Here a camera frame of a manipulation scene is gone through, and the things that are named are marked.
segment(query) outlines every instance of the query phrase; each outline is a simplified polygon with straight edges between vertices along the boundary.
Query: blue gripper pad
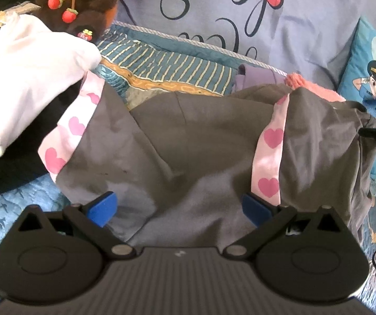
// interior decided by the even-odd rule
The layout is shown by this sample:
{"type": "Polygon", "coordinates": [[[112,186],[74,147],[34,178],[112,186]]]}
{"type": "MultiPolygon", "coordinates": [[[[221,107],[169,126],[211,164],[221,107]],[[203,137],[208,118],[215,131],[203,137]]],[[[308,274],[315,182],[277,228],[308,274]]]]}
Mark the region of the blue gripper pad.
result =
{"type": "Polygon", "coordinates": [[[260,227],[263,223],[273,217],[273,212],[258,200],[250,195],[242,196],[243,214],[256,226],[260,227]]]}
{"type": "Polygon", "coordinates": [[[104,227],[107,222],[110,221],[112,217],[117,213],[117,196],[113,192],[107,192],[104,195],[101,195],[93,203],[94,205],[90,207],[86,212],[86,216],[96,225],[104,227]]]}

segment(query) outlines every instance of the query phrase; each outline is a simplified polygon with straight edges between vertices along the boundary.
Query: metal screw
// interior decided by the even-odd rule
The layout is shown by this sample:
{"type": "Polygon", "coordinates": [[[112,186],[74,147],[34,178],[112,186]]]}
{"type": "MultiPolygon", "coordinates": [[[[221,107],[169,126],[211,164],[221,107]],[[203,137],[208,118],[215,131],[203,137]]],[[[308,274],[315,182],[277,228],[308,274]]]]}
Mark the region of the metal screw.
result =
{"type": "Polygon", "coordinates": [[[118,256],[126,256],[133,252],[133,248],[126,244],[115,245],[111,250],[113,254],[117,254],[118,256]]]}
{"type": "Polygon", "coordinates": [[[230,245],[226,248],[226,252],[231,256],[243,256],[247,250],[242,245],[230,245]]]}

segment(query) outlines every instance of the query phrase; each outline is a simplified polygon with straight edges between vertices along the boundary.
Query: blue pillow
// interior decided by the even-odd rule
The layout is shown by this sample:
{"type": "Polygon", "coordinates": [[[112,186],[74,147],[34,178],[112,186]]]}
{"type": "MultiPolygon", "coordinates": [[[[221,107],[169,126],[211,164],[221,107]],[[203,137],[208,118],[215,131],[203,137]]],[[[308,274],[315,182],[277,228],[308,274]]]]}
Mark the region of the blue pillow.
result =
{"type": "MultiPolygon", "coordinates": [[[[338,93],[362,103],[376,117],[376,31],[364,17],[359,20],[338,93]]],[[[376,179],[376,160],[371,175],[376,179]]]]}

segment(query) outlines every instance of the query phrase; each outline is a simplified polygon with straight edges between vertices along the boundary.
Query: plush toy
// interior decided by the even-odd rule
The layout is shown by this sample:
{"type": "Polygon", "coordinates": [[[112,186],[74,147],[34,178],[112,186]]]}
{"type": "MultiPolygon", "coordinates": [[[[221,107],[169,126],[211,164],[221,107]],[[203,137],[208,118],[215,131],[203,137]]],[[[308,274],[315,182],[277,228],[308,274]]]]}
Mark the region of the plush toy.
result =
{"type": "Polygon", "coordinates": [[[54,32],[95,42],[114,20],[118,0],[35,0],[34,13],[54,32]]]}

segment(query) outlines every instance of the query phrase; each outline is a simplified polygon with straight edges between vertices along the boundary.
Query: pink fuzzy fabric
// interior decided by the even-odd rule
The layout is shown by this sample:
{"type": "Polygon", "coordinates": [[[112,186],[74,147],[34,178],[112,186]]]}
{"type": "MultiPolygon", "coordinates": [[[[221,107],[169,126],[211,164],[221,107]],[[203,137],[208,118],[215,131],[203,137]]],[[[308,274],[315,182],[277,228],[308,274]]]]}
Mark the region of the pink fuzzy fabric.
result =
{"type": "Polygon", "coordinates": [[[327,88],[323,88],[318,84],[307,81],[298,73],[290,73],[287,75],[285,84],[292,89],[296,90],[297,88],[307,88],[309,91],[312,91],[314,94],[319,97],[329,101],[329,102],[345,102],[346,100],[341,97],[338,93],[327,88]]]}

